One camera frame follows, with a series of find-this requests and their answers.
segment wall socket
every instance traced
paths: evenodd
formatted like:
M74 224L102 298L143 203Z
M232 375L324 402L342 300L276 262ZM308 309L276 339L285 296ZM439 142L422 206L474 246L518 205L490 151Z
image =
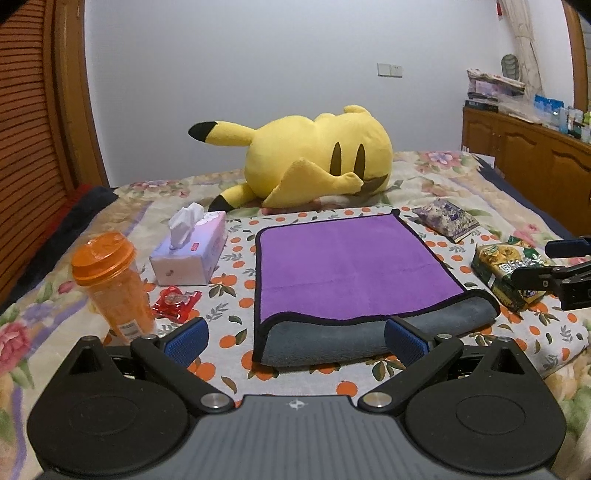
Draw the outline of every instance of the wall socket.
M389 63L378 63L379 77L402 78L402 65L391 65Z

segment plastic cup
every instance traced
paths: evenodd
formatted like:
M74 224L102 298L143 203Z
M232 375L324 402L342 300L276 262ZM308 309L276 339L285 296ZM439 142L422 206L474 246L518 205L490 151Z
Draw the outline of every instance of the plastic cup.
M155 331L135 247L125 235L104 233L78 248L72 256L72 276L125 343Z

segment curtain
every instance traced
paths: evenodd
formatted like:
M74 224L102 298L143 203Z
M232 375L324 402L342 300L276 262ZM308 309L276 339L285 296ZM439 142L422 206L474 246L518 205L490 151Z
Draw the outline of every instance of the curtain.
M527 98L533 98L536 94L543 95L544 89L536 55L537 46L534 29L531 25L528 0L501 0L501 3L503 14L507 16L515 36L517 58L521 70L520 80L525 83L525 95Z

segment red candy wrapper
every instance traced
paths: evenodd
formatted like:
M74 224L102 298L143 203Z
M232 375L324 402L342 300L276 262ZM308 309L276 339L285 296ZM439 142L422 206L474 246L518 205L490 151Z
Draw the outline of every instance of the red candy wrapper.
M183 293L180 288L171 286L160 292L160 298L152 309L156 317L166 317L174 323L185 323L201 295L200 291Z

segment barcode label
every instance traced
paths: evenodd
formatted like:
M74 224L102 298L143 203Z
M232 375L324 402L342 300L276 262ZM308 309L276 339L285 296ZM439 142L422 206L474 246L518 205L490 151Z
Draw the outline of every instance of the barcode label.
M129 341L135 340L137 337L142 335L142 331L139 329L139 325L135 320L123 325L118 325L121 334Z

